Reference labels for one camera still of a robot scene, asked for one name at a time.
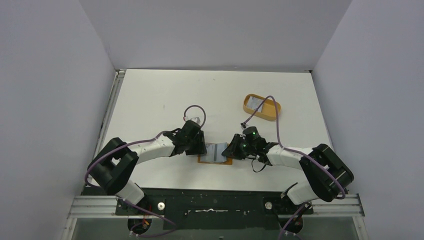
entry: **white table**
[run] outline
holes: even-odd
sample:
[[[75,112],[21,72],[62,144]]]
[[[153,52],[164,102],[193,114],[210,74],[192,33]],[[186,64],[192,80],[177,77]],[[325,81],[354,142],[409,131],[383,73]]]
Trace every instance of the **white table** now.
[[[242,108],[247,94],[273,95],[281,104],[279,129],[284,145],[330,145],[309,73],[145,69],[126,71],[104,144],[114,137],[129,143],[181,128],[183,112],[193,104],[206,110],[205,141],[229,143],[249,117]],[[196,108],[187,115],[203,119]],[[267,141],[277,141],[275,121],[253,117],[248,124],[256,126]],[[262,163],[255,161],[254,166],[260,169]],[[267,166],[254,173],[248,159],[215,165],[181,154],[143,162],[135,167],[131,179],[142,188],[283,191],[306,177],[300,170],[283,166]]]

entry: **white wall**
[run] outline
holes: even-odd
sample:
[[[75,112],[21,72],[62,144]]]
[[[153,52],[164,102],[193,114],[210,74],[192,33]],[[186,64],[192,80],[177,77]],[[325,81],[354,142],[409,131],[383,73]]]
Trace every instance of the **white wall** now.
[[[353,0],[313,70],[372,240],[424,239],[424,1]]]
[[[80,0],[116,68],[311,70],[351,0]]]
[[[78,0],[1,1],[1,239],[60,237],[113,78]]]

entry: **yellow tray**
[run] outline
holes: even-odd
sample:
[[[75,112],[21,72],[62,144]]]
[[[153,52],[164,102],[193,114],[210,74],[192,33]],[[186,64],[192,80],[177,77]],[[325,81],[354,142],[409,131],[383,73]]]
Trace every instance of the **yellow tray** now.
[[[256,95],[256,94],[248,94],[246,96],[246,98],[244,99],[244,102],[243,102],[243,110],[248,114],[253,114],[253,112],[255,110],[247,107],[247,104],[248,104],[250,97],[254,97],[254,98],[258,98],[258,99],[262,99],[262,100],[264,100],[265,97],[259,96],[259,95]],[[276,102],[276,103],[277,103],[278,115],[280,115],[281,105],[278,102]],[[274,106],[273,100],[268,98],[262,105],[262,111],[261,112],[257,111],[254,115],[256,117],[259,117],[261,119],[265,119],[265,120],[268,120],[268,121],[276,120],[277,119],[276,107]]]

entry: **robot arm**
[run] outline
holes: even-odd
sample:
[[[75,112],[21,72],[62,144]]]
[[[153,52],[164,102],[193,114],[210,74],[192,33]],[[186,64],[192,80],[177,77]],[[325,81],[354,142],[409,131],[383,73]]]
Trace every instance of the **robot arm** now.
[[[295,205],[322,199],[331,202],[340,193],[340,189],[320,168],[298,153],[304,153],[323,166],[344,188],[353,180],[354,175],[334,151],[326,144],[308,148],[283,148],[276,142],[267,142],[254,126],[247,127],[243,134],[235,134],[231,143],[222,153],[233,159],[245,159],[254,156],[259,162],[270,166],[286,166],[305,173],[307,181],[300,182],[282,194]]]
[[[100,157],[108,155],[96,164],[89,174],[107,195],[117,195],[134,205],[143,205],[141,201],[145,198],[143,190],[130,180],[137,164],[156,158],[172,157],[183,152],[186,155],[206,153],[204,133],[201,127],[192,120],[186,121],[181,129],[177,128],[161,134],[148,145],[135,145],[131,149],[124,147],[110,154],[111,151],[124,145],[126,143],[118,137],[111,139],[88,168],[90,169]],[[112,159],[119,159],[119,162],[115,164]]]

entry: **screw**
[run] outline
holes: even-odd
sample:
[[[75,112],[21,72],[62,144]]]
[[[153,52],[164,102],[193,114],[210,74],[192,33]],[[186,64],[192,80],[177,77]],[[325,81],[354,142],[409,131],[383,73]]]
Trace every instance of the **screw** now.
[[[165,203],[163,203],[163,202],[159,202],[159,203],[157,204],[157,209],[158,209],[159,211],[164,210],[164,209],[165,209]]]
[[[271,209],[273,209],[273,204],[270,201],[267,201],[265,203],[265,208],[268,209],[268,210],[271,210]]]

